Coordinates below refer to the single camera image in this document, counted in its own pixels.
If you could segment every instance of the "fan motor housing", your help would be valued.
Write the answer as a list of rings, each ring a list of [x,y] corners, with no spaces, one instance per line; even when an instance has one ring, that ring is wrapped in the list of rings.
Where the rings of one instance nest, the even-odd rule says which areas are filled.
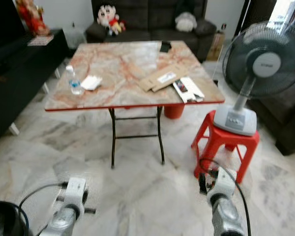
[[[274,52],[266,52],[253,62],[254,74],[261,78],[273,76],[281,67],[281,58]]]

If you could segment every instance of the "red table edge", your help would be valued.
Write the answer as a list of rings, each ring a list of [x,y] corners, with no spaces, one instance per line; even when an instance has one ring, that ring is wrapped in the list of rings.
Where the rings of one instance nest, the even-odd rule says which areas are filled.
[[[46,112],[65,112],[65,111],[81,111],[81,110],[100,110],[100,109],[131,109],[131,108],[140,108],[140,107],[173,107],[181,105],[203,105],[203,104],[219,104],[224,103],[224,100],[215,101],[215,102],[188,102],[188,103],[164,103],[164,104],[146,104],[146,105],[128,105],[128,106],[105,106],[105,107],[83,107],[83,108],[62,108],[62,109],[46,109]]]

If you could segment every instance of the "white plush toy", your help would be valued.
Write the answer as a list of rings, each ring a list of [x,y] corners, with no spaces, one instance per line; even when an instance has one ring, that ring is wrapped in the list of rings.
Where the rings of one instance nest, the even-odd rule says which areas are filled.
[[[191,32],[197,27],[197,21],[190,12],[183,12],[175,19],[176,29],[182,32]]]

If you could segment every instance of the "black cable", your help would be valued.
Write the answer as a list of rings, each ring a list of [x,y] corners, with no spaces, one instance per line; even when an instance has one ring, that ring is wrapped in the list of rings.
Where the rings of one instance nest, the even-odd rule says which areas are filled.
[[[21,219],[21,212],[24,212],[22,210],[22,205],[23,203],[30,197],[32,196],[33,194],[37,193],[38,191],[44,189],[44,188],[47,188],[47,187],[53,187],[53,186],[58,186],[58,187],[66,187],[68,185],[68,182],[61,182],[61,183],[51,183],[51,184],[46,184],[44,186],[41,186],[39,188],[37,188],[36,190],[32,191],[31,193],[29,193],[26,197],[23,198],[23,200],[21,201],[21,203],[18,205],[18,212],[19,212],[19,218]],[[29,227],[29,224],[27,224],[27,228],[25,230],[25,236],[28,236],[29,235],[29,230],[30,230],[30,227]]]
[[[213,162],[215,163],[216,165],[218,165],[219,167],[221,167],[229,176],[230,178],[232,179],[232,181],[234,181],[236,187],[238,188],[239,192],[240,192],[240,195],[241,195],[241,198],[242,198],[242,201],[244,203],[244,207],[245,207],[245,212],[246,212],[246,219],[247,219],[247,231],[248,231],[248,236],[251,236],[251,231],[250,231],[250,220],[249,220],[249,213],[248,213],[248,207],[247,207],[247,203],[246,203],[246,199],[244,197],[244,194],[242,193],[242,190],[239,186],[239,184],[236,182],[236,179],[232,176],[232,174],[226,170],[225,167],[221,166],[217,161],[214,161],[212,159],[208,159],[208,158],[201,158],[199,160],[199,166],[201,167],[202,170],[204,170],[207,174],[208,174],[208,171],[205,170],[205,168],[201,165],[201,163],[203,161],[209,161],[209,162]]]

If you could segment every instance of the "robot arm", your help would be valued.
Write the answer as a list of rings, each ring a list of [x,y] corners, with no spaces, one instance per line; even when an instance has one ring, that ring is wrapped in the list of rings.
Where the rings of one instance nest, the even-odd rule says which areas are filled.
[[[95,213],[94,209],[85,209],[86,180],[82,178],[70,178],[64,196],[63,207],[54,214],[47,227],[40,236],[70,236],[74,223],[84,213]]]
[[[236,178],[236,172],[229,172]],[[200,192],[207,194],[207,201],[212,206],[214,236],[244,236],[241,218],[231,200],[236,187],[234,181],[221,167],[211,174],[215,180],[206,182],[206,177],[202,174],[199,185]]]

